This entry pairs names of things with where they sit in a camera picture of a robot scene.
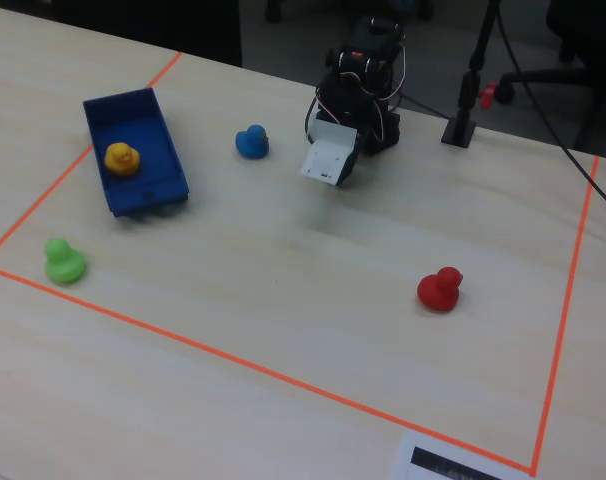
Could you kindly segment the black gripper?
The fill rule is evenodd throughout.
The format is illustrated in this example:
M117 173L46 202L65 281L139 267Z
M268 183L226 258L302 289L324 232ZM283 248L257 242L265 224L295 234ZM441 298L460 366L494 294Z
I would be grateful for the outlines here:
M317 86L315 95L318 119L365 131L374 138L384 137L382 109L374 95L363 88L357 74L328 73ZM359 145L355 143L338 177L338 187L351 175L359 153Z

